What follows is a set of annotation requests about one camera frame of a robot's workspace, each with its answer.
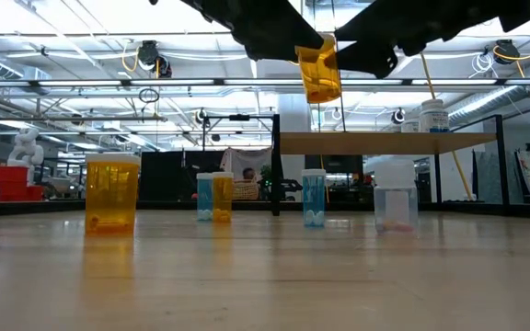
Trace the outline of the amber pill bottle yellow label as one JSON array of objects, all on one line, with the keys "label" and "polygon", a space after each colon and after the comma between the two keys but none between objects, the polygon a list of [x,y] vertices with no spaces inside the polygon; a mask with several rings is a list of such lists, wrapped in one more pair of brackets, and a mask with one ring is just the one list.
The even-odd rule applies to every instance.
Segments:
[{"label": "amber pill bottle yellow label", "polygon": [[86,235],[134,233],[141,158],[131,154],[86,156]]}]

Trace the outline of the white draped cloth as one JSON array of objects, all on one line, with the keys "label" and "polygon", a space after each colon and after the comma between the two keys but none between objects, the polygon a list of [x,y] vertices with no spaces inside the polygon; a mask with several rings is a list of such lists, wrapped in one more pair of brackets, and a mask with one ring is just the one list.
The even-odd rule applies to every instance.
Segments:
[{"label": "white draped cloth", "polygon": [[271,148],[260,150],[240,150],[228,148],[224,151],[220,168],[234,174],[235,180],[243,179],[243,170],[251,167],[255,170],[255,180],[261,180],[261,168],[271,164]]}]

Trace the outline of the clear pill bottle pink pills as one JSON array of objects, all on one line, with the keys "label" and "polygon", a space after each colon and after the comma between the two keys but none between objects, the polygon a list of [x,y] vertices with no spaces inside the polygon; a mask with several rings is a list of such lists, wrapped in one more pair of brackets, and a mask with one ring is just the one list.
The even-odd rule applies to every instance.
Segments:
[{"label": "clear pill bottle pink pills", "polygon": [[413,233],[419,225],[415,165],[391,159],[374,172],[374,224],[378,233]]}]

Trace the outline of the woven wicker basket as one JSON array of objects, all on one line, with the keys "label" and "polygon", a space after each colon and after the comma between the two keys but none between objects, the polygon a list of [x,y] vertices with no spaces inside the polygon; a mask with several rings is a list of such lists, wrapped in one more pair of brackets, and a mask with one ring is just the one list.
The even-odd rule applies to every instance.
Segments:
[{"label": "woven wicker basket", "polygon": [[235,180],[233,185],[233,200],[258,200],[259,184],[255,179]]}]

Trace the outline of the black metal gantry frame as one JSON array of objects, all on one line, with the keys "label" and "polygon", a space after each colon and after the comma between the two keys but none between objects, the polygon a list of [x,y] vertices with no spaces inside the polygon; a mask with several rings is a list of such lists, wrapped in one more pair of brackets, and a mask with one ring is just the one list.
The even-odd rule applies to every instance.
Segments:
[{"label": "black metal gantry frame", "polygon": [[[216,127],[223,122],[232,122],[233,126],[217,130]],[[256,122],[256,128],[246,129],[245,123]],[[249,115],[249,114],[232,114],[220,116],[206,115],[202,119],[202,138],[209,135],[262,135],[272,134],[273,126],[278,122],[274,115]]]}]

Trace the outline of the red storage crate stack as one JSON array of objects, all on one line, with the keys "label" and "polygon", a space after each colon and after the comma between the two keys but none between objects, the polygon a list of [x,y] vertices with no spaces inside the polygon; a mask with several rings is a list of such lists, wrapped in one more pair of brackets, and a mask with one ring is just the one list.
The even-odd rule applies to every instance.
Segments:
[{"label": "red storage crate stack", "polygon": [[23,166],[0,166],[0,201],[41,201],[43,187],[28,182]]}]

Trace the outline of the large amber pill bottle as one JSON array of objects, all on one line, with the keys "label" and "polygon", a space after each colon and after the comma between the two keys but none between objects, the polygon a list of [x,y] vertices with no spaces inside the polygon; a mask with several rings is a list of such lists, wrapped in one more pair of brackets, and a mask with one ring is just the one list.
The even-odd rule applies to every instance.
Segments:
[{"label": "large amber pill bottle", "polygon": [[327,33],[321,37],[324,43],[320,49],[295,47],[306,100],[310,104],[327,103],[342,94],[336,39]]}]

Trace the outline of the white bottle blue label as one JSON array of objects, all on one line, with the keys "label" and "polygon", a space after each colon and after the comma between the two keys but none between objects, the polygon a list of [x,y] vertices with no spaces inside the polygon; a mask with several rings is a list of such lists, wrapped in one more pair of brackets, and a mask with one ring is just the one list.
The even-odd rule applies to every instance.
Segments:
[{"label": "white bottle blue label", "polygon": [[449,132],[449,114],[441,99],[430,99],[421,104],[420,132]]}]

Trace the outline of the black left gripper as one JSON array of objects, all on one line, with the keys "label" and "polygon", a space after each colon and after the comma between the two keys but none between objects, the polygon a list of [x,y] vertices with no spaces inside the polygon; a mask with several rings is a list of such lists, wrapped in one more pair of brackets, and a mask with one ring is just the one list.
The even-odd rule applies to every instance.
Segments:
[{"label": "black left gripper", "polygon": [[296,47],[318,50],[324,40],[288,0],[190,0],[209,22],[233,30],[251,60],[296,61]]}]

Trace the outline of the small amber pill bottle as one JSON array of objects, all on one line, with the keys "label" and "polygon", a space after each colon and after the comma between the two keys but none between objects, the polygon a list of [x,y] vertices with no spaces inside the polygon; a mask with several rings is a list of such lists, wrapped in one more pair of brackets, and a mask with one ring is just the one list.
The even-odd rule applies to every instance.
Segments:
[{"label": "small amber pill bottle", "polygon": [[215,223],[230,223],[232,221],[233,192],[233,173],[213,173],[213,221]]}]

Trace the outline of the black metal table frame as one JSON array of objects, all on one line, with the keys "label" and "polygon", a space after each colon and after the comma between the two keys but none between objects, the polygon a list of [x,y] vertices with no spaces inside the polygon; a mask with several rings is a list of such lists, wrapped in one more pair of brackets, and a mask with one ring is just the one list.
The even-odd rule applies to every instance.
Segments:
[{"label": "black metal table frame", "polygon": [[[31,202],[0,202],[0,216],[61,212],[61,211],[83,211],[86,203],[83,200],[57,200],[57,201],[31,201]],[[169,202],[169,201],[139,201],[137,209],[164,210],[164,211],[187,211],[195,210],[195,202]],[[279,215],[281,211],[301,211],[301,202],[279,202],[274,205],[271,202],[237,201],[233,203],[234,211],[272,211]],[[483,202],[430,202],[421,203],[419,211],[438,212],[460,212],[479,215],[497,215],[518,218],[530,218],[530,204],[501,205],[487,204]]]}]

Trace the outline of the black partition panel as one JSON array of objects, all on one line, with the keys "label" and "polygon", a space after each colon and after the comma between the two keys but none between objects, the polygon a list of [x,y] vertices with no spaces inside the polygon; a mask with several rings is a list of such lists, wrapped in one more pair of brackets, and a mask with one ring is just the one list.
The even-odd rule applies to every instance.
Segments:
[{"label": "black partition panel", "polygon": [[139,200],[191,200],[199,173],[224,172],[220,163],[225,150],[143,153]]}]

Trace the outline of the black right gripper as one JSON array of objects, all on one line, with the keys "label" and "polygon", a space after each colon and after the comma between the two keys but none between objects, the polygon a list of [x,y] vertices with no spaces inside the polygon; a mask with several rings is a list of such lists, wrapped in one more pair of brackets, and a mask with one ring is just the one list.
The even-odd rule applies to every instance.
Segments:
[{"label": "black right gripper", "polygon": [[415,55],[434,40],[449,41],[494,18],[504,32],[516,29],[530,20],[530,0],[374,0],[337,28],[335,37],[388,44],[354,42],[337,52],[338,68],[386,78],[398,66],[390,44]]}]

